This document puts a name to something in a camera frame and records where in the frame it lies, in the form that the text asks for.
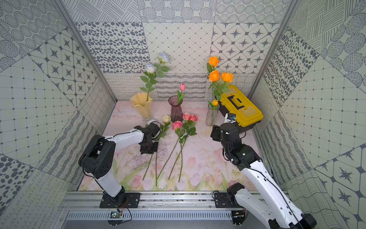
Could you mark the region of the white-blue rose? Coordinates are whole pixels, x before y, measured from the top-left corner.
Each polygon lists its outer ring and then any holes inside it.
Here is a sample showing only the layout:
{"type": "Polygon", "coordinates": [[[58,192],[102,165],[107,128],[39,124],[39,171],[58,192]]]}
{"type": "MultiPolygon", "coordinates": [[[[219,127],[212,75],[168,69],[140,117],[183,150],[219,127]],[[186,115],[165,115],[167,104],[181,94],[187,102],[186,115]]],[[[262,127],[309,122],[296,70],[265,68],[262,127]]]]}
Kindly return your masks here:
{"type": "Polygon", "coordinates": [[[141,80],[145,83],[145,86],[140,87],[140,90],[146,93],[146,101],[149,101],[150,92],[156,89],[155,85],[157,84],[157,67],[152,64],[145,65],[144,75],[140,76],[141,80]]]}
{"type": "Polygon", "coordinates": [[[157,68],[156,72],[159,77],[163,78],[165,76],[165,73],[168,73],[170,71],[170,67],[168,67],[166,65],[167,63],[170,62],[170,58],[166,53],[161,52],[161,53],[159,53],[157,59],[158,59],[159,63],[155,64],[155,66],[157,68]]]}
{"type": "MultiPolygon", "coordinates": [[[[150,125],[150,123],[154,123],[154,124],[156,124],[156,120],[151,119],[151,120],[149,121],[149,123],[146,125],[146,127],[148,127],[148,126],[150,125]]],[[[150,159],[149,159],[149,162],[148,162],[147,168],[146,168],[146,170],[145,170],[145,173],[144,173],[144,176],[143,176],[143,180],[145,180],[145,177],[146,177],[147,172],[148,172],[148,170],[149,170],[149,168],[150,168],[150,166],[151,166],[151,161],[152,161],[152,158],[153,158],[153,154],[149,154],[149,155],[150,155],[150,159]]]]}

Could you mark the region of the cream white rose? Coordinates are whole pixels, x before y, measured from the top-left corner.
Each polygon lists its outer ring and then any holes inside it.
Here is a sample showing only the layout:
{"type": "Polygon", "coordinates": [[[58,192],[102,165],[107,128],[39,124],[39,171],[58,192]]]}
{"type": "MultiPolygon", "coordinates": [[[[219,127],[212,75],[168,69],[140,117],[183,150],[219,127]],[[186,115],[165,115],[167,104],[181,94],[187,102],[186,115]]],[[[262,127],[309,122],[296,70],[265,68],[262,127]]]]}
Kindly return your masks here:
{"type": "MultiPolygon", "coordinates": [[[[158,141],[160,141],[161,138],[164,138],[166,136],[166,133],[169,129],[170,123],[171,123],[171,117],[169,115],[164,115],[162,118],[162,124],[161,124],[161,133],[158,136],[158,141]]],[[[158,174],[157,174],[157,168],[158,168],[158,153],[156,153],[155,156],[155,185],[157,186],[157,179],[158,179],[158,174]]]]}

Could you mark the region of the pink rose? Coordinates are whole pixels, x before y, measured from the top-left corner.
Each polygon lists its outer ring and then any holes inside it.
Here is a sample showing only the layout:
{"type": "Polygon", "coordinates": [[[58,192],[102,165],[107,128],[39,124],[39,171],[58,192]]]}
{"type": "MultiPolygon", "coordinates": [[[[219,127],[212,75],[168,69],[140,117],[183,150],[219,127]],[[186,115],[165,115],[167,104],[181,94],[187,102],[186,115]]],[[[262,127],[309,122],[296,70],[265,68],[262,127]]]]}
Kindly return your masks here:
{"type": "MultiPolygon", "coordinates": [[[[172,130],[178,136],[178,139],[177,139],[177,141],[176,141],[176,143],[175,143],[175,145],[173,147],[173,150],[172,150],[171,154],[174,152],[174,150],[175,150],[178,142],[181,142],[181,139],[182,139],[182,137],[183,137],[183,135],[185,133],[185,130],[184,130],[183,126],[184,126],[184,123],[182,121],[176,121],[176,122],[174,122],[172,124],[172,130]]],[[[161,134],[161,137],[163,137],[163,135],[165,135],[165,132],[167,131],[167,128],[168,128],[168,123],[165,123],[165,125],[164,125],[164,127],[162,129],[162,131],[164,132],[164,134],[162,133],[161,134]]]]}

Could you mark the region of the pink rose pair stem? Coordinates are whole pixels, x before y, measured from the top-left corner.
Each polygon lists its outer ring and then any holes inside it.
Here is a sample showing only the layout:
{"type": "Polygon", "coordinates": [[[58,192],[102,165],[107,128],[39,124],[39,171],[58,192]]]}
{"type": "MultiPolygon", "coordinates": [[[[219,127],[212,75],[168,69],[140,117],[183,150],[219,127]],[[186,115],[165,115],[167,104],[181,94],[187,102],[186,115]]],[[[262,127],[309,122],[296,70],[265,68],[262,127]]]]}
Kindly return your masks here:
{"type": "Polygon", "coordinates": [[[185,133],[181,139],[181,142],[179,142],[179,145],[180,145],[180,151],[178,153],[178,156],[173,164],[173,167],[172,167],[172,170],[170,172],[170,175],[169,175],[169,179],[171,178],[171,175],[173,173],[173,170],[175,168],[175,165],[178,161],[178,159],[181,160],[181,167],[180,167],[180,172],[179,172],[179,178],[178,178],[178,181],[180,182],[180,179],[181,179],[181,175],[182,175],[182,170],[183,170],[183,148],[185,146],[185,143],[188,139],[188,137],[190,136],[195,136],[197,135],[197,132],[196,132],[196,122],[197,122],[198,118],[195,114],[190,114],[190,113],[184,113],[183,114],[183,123],[184,123],[184,130],[185,130],[185,133]]]}

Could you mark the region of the pink tulip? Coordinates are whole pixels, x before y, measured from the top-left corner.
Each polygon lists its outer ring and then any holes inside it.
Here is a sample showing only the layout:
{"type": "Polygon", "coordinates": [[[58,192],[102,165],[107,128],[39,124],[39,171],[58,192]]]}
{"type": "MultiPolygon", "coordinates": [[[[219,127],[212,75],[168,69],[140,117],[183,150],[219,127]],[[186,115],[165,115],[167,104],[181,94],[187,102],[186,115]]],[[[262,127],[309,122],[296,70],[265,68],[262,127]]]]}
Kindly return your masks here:
{"type": "Polygon", "coordinates": [[[177,90],[177,104],[178,105],[181,104],[181,102],[185,96],[184,90],[185,90],[185,84],[180,84],[179,89],[177,90]]]}

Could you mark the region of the yellow tulip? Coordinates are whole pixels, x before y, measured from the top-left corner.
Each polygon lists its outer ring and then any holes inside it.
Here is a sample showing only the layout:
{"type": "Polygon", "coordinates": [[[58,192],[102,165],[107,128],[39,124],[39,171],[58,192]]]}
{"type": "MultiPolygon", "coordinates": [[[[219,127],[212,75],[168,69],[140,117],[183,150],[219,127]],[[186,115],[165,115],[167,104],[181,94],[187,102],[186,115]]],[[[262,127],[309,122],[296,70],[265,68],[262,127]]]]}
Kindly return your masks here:
{"type": "Polygon", "coordinates": [[[209,108],[211,110],[218,110],[219,109],[219,103],[216,99],[214,99],[213,101],[209,101],[208,104],[209,104],[209,108]]]}

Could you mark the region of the orange rose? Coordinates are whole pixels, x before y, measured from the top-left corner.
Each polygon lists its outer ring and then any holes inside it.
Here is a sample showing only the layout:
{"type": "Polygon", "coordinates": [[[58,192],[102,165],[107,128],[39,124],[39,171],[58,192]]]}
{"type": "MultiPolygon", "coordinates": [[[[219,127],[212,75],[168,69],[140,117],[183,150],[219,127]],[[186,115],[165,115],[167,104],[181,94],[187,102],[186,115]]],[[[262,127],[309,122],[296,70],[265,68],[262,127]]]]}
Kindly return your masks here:
{"type": "Polygon", "coordinates": [[[222,73],[220,82],[220,94],[228,92],[228,86],[233,80],[232,73],[222,73]]]}
{"type": "Polygon", "coordinates": [[[218,70],[213,70],[209,75],[208,75],[208,79],[211,83],[211,85],[209,86],[209,89],[212,92],[212,98],[213,99],[217,99],[217,97],[219,96],[220,93],[220,89],[219,89],[219,71],[218,70]]]}
{"type": "Polygon", "coordinates": [[[216,56],[209,58],[209,61],[206,66],[209,73],[211,73],[216,69],[217,65],[219,64],[219,61],[220,61],[219,58],[216,56]]]}

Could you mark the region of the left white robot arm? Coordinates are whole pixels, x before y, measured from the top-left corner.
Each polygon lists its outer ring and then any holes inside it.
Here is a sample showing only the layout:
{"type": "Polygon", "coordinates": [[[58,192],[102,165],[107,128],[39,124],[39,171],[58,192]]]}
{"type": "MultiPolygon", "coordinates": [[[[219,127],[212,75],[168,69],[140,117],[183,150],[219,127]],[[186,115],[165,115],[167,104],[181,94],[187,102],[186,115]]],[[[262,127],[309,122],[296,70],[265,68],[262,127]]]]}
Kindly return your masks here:
{"type": "Polygon", "coordinates": [[[124,187],[112,172],[115,152],[130,145],[138,144],[141,154],[157,152],[161,124],[152,121],[147,127],[135,126],[132,130],[114,136],[95,135],[79,158],[83,173],[92,177],[110,198],[118,199],[124,194],[124,187]]]}

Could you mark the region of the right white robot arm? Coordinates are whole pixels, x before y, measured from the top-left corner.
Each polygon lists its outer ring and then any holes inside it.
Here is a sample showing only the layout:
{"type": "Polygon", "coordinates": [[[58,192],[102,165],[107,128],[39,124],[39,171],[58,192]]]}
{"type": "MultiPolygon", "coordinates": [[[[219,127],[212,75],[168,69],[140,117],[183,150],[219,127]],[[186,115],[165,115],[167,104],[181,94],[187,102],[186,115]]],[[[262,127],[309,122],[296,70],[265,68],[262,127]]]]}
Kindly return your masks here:
{"type": "Polygon", "coordinates": [[[241,183],[235,183],[227,189],[231,204],[248,210],[268,229],[315,228],[315,218],[303,213],[284,194],[269,175],[260,156],[249,145],[242,143],[238,129],[235,123],[214,125],[211,138],[222,144],[224,159],[251,180],[264,201],[254,197],[241,183]]]}

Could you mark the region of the purple glass vase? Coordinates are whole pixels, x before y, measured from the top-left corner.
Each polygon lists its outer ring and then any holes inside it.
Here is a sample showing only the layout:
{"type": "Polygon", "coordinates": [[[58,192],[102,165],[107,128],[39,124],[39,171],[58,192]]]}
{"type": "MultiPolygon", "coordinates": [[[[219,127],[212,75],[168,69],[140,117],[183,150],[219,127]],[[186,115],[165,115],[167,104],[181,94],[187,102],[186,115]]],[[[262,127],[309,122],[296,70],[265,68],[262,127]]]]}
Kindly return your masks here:
{"type": "Polygon", "coordinates": [[[183,112],[181,108],[183,100],[178,102],[178,96],[173,95],[168,99],[168,103],[171,106],[171,121],[174,123],[176,121],[183,121],[183,112]]]}

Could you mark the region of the yellow ruffled vase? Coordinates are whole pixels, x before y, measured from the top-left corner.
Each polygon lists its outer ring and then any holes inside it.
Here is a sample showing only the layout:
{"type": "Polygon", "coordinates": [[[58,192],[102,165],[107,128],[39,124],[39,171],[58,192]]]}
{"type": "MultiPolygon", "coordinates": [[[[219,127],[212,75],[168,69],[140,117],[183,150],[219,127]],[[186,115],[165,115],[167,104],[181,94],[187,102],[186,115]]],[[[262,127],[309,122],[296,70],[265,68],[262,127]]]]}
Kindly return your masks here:
{"type": "Polygon", "coordinates": [[[147,93],[137,93],[130,98],[132,107],[138,111],[144,120],[152,118],[151,105],[153,99],[147,93]]]}

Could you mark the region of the yellow black toolbox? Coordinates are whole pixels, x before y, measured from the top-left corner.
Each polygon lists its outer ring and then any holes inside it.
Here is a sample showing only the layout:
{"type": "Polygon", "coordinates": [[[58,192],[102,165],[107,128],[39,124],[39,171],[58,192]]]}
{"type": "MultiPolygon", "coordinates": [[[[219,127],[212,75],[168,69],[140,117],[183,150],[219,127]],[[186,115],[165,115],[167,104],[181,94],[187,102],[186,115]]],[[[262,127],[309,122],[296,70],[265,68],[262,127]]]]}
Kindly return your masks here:
{"type": "Polygon", "coordinates": [[[234,85],[228,86],[228,92],[221,95],[219,111],[223,116],[227,113],[236,115],[236,122],[245,131],[260,123],[264,116],[262,112],[234,85]]]}

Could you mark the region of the floral pink table mat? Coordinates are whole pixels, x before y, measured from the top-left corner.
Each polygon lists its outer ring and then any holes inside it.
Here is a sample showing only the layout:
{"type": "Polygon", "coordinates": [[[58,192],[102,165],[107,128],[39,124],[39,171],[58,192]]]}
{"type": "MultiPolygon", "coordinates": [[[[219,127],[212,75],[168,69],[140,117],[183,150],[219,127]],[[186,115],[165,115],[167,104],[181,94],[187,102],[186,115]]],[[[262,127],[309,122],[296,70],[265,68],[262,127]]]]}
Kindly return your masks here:
{"type": "Polygon", "coordinates": [[[254,191],[255,186],[234,165],[224,160],[222,146],[211,139],[212,128],[205,123],[208,103],[184,101],[183,112],[197,116],[197,135],[188,137],[183,148],[183,170],[178,181],[181,160],[178,159],[171,178],[170,172],[180,151],[177,135],[169,129],[158,145],[157,186],[155,185],[155,156],[145,180],[143,176],[150,155],[141,154],[137,144],[128,146],[114,154],[112,172],[127,191],[225,191],[236,182],[254,191]]]}

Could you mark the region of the clear glass vase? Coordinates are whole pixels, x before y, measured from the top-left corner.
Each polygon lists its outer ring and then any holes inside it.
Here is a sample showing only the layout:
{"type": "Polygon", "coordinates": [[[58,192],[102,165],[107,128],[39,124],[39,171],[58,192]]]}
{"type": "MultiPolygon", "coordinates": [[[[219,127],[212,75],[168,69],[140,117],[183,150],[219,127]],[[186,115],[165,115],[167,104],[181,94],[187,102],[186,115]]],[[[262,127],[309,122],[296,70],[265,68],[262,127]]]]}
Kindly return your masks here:
{"type": "Polygon", "coordinates": [[[219,111],[220,105],[211,106],[208,105],[207,115],[206,115],[206,125],[212,127],[216,123],[217,114],[219,111]]]}

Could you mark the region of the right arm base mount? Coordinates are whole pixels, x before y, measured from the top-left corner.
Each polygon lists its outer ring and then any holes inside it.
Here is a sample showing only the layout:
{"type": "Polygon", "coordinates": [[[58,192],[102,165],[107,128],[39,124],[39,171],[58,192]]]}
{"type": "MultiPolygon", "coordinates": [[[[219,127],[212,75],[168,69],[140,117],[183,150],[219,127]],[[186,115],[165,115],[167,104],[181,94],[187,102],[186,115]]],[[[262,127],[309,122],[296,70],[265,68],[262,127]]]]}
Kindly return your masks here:
{"type": "Polygon", "coordinates": [[[212,192],[212,198],[215,202],[215,207],[217,209],[222,208],[247,208],[249,203],[245,201],[239,202],[239,197],[235,195],[238,194],[240,190],[246,191],[246,188],[241,183],[235,183],[231,185],[226,192],[219,192],[217,190],[212,192]]]}

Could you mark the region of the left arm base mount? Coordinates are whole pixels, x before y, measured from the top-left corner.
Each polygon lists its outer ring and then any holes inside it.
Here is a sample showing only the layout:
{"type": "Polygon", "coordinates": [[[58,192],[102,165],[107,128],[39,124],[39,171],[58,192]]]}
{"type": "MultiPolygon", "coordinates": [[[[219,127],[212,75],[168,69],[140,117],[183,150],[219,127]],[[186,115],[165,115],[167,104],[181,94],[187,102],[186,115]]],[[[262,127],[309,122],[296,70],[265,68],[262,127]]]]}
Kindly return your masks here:
{"type": "Polygon", "coordinates": [[[111,208],[138,208],[141,193],[137,192],[126,192],[125,188],[122,187],[121,191],[115,196],[111,197],[106,191],[103,191],[103,197],[100,203],[101,209],[111,208]]]}

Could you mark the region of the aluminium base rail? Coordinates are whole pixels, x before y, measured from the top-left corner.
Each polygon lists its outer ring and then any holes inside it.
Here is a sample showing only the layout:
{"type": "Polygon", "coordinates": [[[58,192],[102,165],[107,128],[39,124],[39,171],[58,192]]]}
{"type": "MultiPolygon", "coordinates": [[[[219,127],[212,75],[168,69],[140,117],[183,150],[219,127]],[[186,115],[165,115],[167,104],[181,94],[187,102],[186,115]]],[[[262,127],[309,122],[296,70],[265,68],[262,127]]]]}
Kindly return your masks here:
{"type": "Polygon", "coordinates": [[[243,212],[224,202],[220,192],[142,191],[127,192],[128,202],[118,211],[100,191],[69,191],[59,207],[59,220],[106,220],[117,224],[128,220],[231,220],[243,212]]]}

